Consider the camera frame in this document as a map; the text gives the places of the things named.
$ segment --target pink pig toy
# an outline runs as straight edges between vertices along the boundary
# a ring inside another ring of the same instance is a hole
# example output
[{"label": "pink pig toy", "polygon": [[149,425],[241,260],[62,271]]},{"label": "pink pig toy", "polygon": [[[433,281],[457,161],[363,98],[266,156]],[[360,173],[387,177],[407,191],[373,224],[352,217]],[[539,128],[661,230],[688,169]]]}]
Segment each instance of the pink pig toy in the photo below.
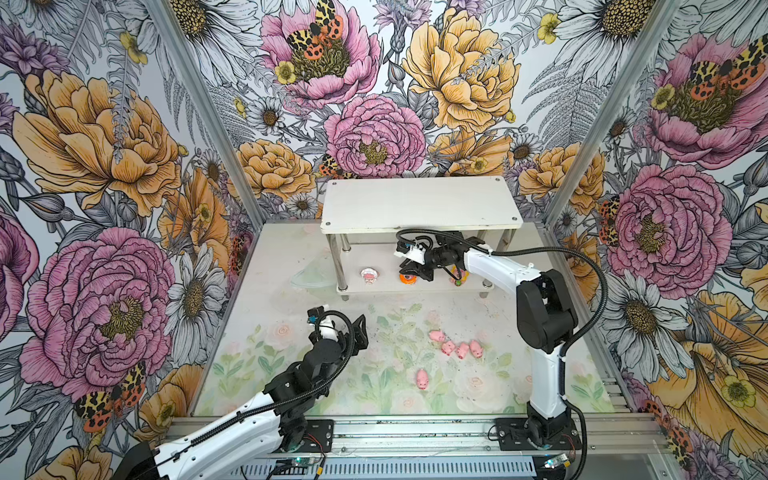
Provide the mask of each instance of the pink pig toy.
[{"label": "pink pig toy", "polygon": [[445,342],[445,334],[440,330],[429,332],[429,339],[433,342]]},{"label": "pink pig toy", "polygon": [[472,355],[474,355],[476,359],[482,356],[482,346],[477,340],[472,340],[469,343],[469,349],[472,351]]},{"label": "pink pig toy", "polygon": [[464,357],[467,356],[467,352],[469,352],[469,345],[467,345],[466,342],[462,342],[462,344],[459,345],[456,349],[456,356],[463,360]]},{"label": "pink pig toy", "polygon": [[456,348],[456,345],[451,340],[449,340],[448,342],[445,342],[442,344],[442,347],[440,350],[442,350],[442,352],[447,356],[450,356],[451,352],[453,352],[455,348]]},{"label": "pink pig toy", "polygon": [[428,385],[429,376],[427,375],[427,372],[425,372],[424,369],[419,370],[416,373],[416,386],[418,386],[421,390],[427,390]]}]

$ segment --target floral wallpaper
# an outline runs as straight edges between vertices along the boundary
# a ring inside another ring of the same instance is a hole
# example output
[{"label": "floral wallpaper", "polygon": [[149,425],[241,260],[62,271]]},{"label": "floral wallpaper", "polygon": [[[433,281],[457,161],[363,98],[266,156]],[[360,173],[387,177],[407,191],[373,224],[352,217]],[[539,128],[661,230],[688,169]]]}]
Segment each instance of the floral wallpaper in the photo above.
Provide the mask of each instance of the floral wallpaper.
[{"label": "floral wallpaper", "polygon": [[[766,25],[763,3],[681,7],[553,225],[607,274],[600,331],[692,480],[768,478]],[[557,187],[543,159],[526,191]]]},{"label": "floral wallpaper", "polygon": [[105,480],[186,415],[253,243],[135,13],[0,2],[0,462],[13,478]]}]

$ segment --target purple flower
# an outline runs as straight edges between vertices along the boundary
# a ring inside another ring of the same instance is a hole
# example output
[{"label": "purple flower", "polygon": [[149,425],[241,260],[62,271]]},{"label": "purple flower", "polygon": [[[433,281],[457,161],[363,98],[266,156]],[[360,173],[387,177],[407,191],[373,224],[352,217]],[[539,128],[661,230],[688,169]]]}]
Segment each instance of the purple flower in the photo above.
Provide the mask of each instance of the purple flower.
[{"label": "purple flower", "polygon": [[25,34],[16,24],[0,22],[0,63],[16,70],[22,77],[27,74],[42,75],[45,70],[56,75],[69,71],[69,60],[34,33]]},{"label": "purple flower", "polygon": [[54,253],[29,288],[35,336],[19,357],[22,378],[78,399],[118,384],[139,362],[156,372],[170,351],[163,330],[174,278],[163,250],[128,228]]},{"label": "purple flower", "polygon": [[707,284],[733,236],[717,183],[693,165],[643,167],[620,195],[615,227],[619,244],[608,249],[614,272],[629,270],[672,300]]},{"label": "purple flower", "polygon": [[693,446],[693,463],[688,471],[690,480],[739,480],[739,467],[720,453],[717,442],[691,429],[688,430]]},{"label": "purple flower", "polygon": [[0,340],[16,324],[24,284],[38,268],[38,248],[21,225],[0,212]]},{"label": "purple flower", "polygon": [[470,17],[480,18],[485,13],[485,4],[488,0],[451,0],[448,3],[449,8],[455,8],[457,12],[466,10]]},{"label": "purple flower", "polygon": [[319,60],[295,55],[286,40],[295,31],[307,30],[315,21],[314,6],[308,14],[297,11],[289,16],[281,10],[279,16],[266,15],[261,21],[262,49],[267,52],[261,60],[264,66],[275,70],[278,81],[300,107],[321,108],[347,102],[376,84],[381,56],[377,35],[368,36],[354,8],[347,12],[341,2],[334,3],[344,25],[342,37],[326,46],[330,51]]},{"label": "purple flower", "polygon": [[8,94],[0,94],[0,133],[12,134],[13,114],[17,111],[18,107],[13,106]]},{"label": "purple flower", "polygon": [[375,17],[376,25],[384,28],[405,21],[412,30],[416,30],[422,23],[429,22],[431,4],[430,0],[379,0],[373,6],[379,12]]},{"label": "purple flower", "polygon": [[426,155],[422,122],[410,108],[379,95],[356,97],[325,123],[328,155],[360,177],[416,170]]}]

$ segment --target white daisy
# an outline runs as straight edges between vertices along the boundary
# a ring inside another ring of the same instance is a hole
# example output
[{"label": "white daisy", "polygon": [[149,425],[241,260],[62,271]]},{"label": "white daisy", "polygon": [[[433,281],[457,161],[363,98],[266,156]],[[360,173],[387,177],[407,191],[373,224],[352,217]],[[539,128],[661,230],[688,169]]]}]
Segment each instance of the white daisy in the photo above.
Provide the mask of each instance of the white daisy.
[{"label": "white daisy", "polygon": [[655,0],[565,0],[562,23],[554,34],[565,45],[555,63],[569,61],[567,75],[584,69],[597,75],[598,86],[610,84],[629,56]]},{"label": "white daisy", "polygon": [[286,126],[279,98],[258,98],[248,105],[248,123],[263,134],[273,134]]},{"label": "white daisy", "polygon": [[621,368],[632,369],[646,382],[656,382],[659,376],[669,379],[660,367],[660,353],[667,367],[684,379],[694,361],[670,331],[688,327],[686,319],[675,310],[658,306],[659,288],[646,285],[643,278],[625,271],[623,279],[609,274],[607,281],[608,303],[601,328],[609,343],[618,342]]},{"label": "white daisy", "polygon": [[314,218],[318,205],[315,197],[309,194],[293,195],[286,203],[286,209],[296,218]]},{"label": "white daisy", "polygon": [[[150,1],[153,0],[117,0],[116,6],[126,18],[128,31],[137,37],[139,49],[157,53],[157,63],[167,78],[170,59],[147,11],[146,3]],[[243,64],[253,62],[247,49],[256,47],[259,39],[256,2],[170,0],[170,6],[206,80],[218,86],[247,77]]]},{"label": "white daisy", "polygon": [[705,0],[701,13],[709,14],[701,33],[717,32],[717,43],[733,35],[731,45],[741,45],[768,33],[768,2],[762,0]]},{"label": "white daisy", "polygon": [[66,0],[3,0],[8,10],[28,27],[46,33],[71,33],[82,13]]},{"label": "white daisy", "polygon": [[299,7],[304,13],[310,13],[310,7],[312,2],[310,0],[261,0],[261,9],[265,14],[278,12],[280,7],[285,10],[288,15],[293,15],[296,11],[296,7]]},{"label": "white daisy", "polygon": [[170,302],[165,310],[168,324],[164,334],[173,332],[171,356],[176,365],[204,363],[210,353],[209,345],[219,325],[218,312],[226,299],[227,279],[224,270],[213,268],[214,251],[207,245],[200,248],[197,264],[190,255],[181,256],[181,283],[168,289]]}]

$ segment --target butterfly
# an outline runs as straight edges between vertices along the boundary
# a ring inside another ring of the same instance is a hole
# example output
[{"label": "butterfly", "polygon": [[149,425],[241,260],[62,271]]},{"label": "butterfly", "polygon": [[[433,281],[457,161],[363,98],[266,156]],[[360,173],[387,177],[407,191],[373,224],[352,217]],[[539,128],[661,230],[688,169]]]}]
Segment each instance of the butterfly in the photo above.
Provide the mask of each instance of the butterfly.
[{"label": "butterfly", "polygon": [[690,66],[690,81],[694,86],[690,96],[705,101],[715,91],[721,94],[728,88],[744,90],[755,83],[766,70],[763,60],[768,57],[768,34],[749,44],[737,57],[722,65],[714,61],[697,61]]},{"label": "butterfly", "polygon": [[107,428],[112,416],[121,417],[123,409],[129,409],[139,403],[147,389],[146,365],[139,362],[128,372],[122,382],[109,390],[100,390],[82,396],[74,403],[74,412],[83,420],[83,430],[96,433]]},{"label": "butterfly", "polygon": [[619,244],[619,234],[616,231],[615,220],[619,211],[619,196],[614,195],[600,205],[600,241],[609,247],[617,247]]},{"label": "butterfly", "polygon": [[344,32],[344,20],[336,14],[333,0],[319,0],[315,7],[315,21],[309,30],[299,30],[288,35],[288,45],[307,60],[320,60],[332,40],[339,40]]}]

